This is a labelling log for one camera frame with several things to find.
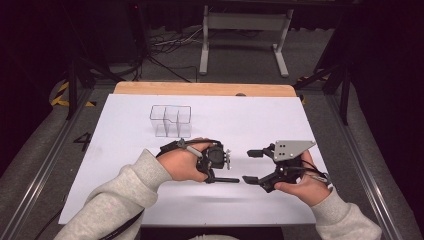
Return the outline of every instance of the metal frame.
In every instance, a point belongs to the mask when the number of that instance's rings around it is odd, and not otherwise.
[[[362,186],[365,193],[368,196],[369,202],[374,209],[375,215],[381,227],[381,230],[386,239],[402,240],[402,235],[394,224],[393,217],[391,216],[389,209],[381,195],[380,189],[374,180],[370,170],[365,165],[363,157],[359,151],[359,147],[356,144],[354,137],[348,126],[346,126],[338,115],[339,107],[337,100],[334,95],[327,95],[327,103],[332,110],[332,114],[337,119],[338,126],[342,132],[347,145],[353,155],[353,164],[356,168],[359,179],[361,180]]]
[[[272,49],[281,76],[288,77],[289,72],[281,51],[289,30],[292,15],[293,9],[288,10],[287,14],[214,13],[209,12],[209,7],[206,5],[203,11],[203,45],[199,74],[206,75],[208,72],[209,29],[246,29],[280,31],[279,42],[273,44]]]

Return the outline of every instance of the table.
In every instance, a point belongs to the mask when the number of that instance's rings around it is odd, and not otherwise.
[[[290,85],[176,82],[119,82],[114,94],[296,97]]]
[[[266,176],[275,170],[275,164],[271,159],[249,158],[247,150],[262,149],[276,140],[315,141],[300,99],[291,86],[122,82],[103,108],[60,223],[69,221],[89,192],[115,177],[123,165],[133,163],[143,148],[156,154],[160,146],[175,140],[155,137],[149,120],[152,106],[169,103],[192,107],[192,138],[207,136],[221,141],[225,149],[232,151],[232,169],[215,171],[217,177]],[[317,167],[325,172],[318,146],[310,152]],[[144,212],[143,226],[315,223],[309,207],[296,197],[277,191],[267,194],[244,181],[237,184],[166,182],[158,194],[161,196],[158,202]]]

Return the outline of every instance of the metal stand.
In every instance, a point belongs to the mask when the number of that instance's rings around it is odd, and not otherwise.
[[[321,70],[308,78],[302,78],[302,81],[297,82],[293,85],[295,90],[301,88],[321,79],[322,77],[328,77],[328,80],[322,87],[324,94],[334,94],[337,88],[342,84],[342,94],[340,99],[340,117],[345,125],[347,123],[347,106],[349,100],[349,87],[351,82],[351,66],[350,64],[340,64],[329,67],[328,69]]]
[[[289,73],[281,50],[289,30],[292,15],[292,9],[288,10],[285,15],[214,13],[209,12],[208,6],[205,6],[203,12],[203,45],[200,57],[200,75],[206,75],[208,72],[209,29],[245,29],[280,31],[280,40],[278,44],[273,44],[272,47],[281,76],[288,77]]]

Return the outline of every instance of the black strap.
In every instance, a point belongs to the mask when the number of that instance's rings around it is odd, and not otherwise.
[[[144,209],[137,215],[135,215],[133,218],[131,218],[130,220],[128,220],[127,222],[125,222],[124,224],[122,224],[122,226],[120,226],[119,228],[117,228],[115,231],[109,233],[108,235],[100,238],[100,240],[110,240],[110,239],[114,239],[116,238],[119,234],[125,232],[125,230],[127,230],[131,225],[133,225],[135,223],[135,221],[137,221],[137,219],[141,216],[141,214],[143,213]]]

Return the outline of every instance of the dark background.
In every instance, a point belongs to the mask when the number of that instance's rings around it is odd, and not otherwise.
[[[108,27],[97,29],[96,33],[90,31],[95,26],[93,21],[99,19],[88,17],[89,7],[85,8],[88,12],[77,11],[80,5],[76,2],[59,3],[46,0],[0,2],[0,174],[51,111],[49,94],[66,76],[70,62],[68,44],[75,44],[82,55],[103,65],[134,58],[129,55],[133,45],[121,49],[127,51],[127,55],[118,56],[113,52],[116,50],[113,43],[102,42],[102,34],[106,34],[102,31]],[[346,60],[352,63],[352,82],[368,125],[421,227],[424,226],[421,207],[424,195],[420,191],[424,183],[421,174],[424,164],[419,141],[424,136],[422,4],[422,1],[366,1],[364,8],[345,14],[340,23],[341,12],[329,14],[325,9],[321,12],[295,11],[292,21],[294,28],[309,29],[328,29],[341,24],[318,68]],[[67,17],[63,15],[63,7],[74,20],[75,26],[71,27],[77,28],[80,37],[67,38],[69,31],[64,31],[64,27],[70,26],[61,18]],[[148,11],[150,17],[147,18],[153,27],[166,26],[167,30],[180,31],[201,23],[201,14],[187,14],[193,9],[198,13],[198,7],[155,7]],[[308,21],[311,14],[322,14],[322,21]],[[118,18],[116,21],[125,24],[123,18]],[[124,35],[126,38],[121,41],[132,41],[128,31]],[[99,48],[108,44],[112,44],[108,48],[112,50]]]

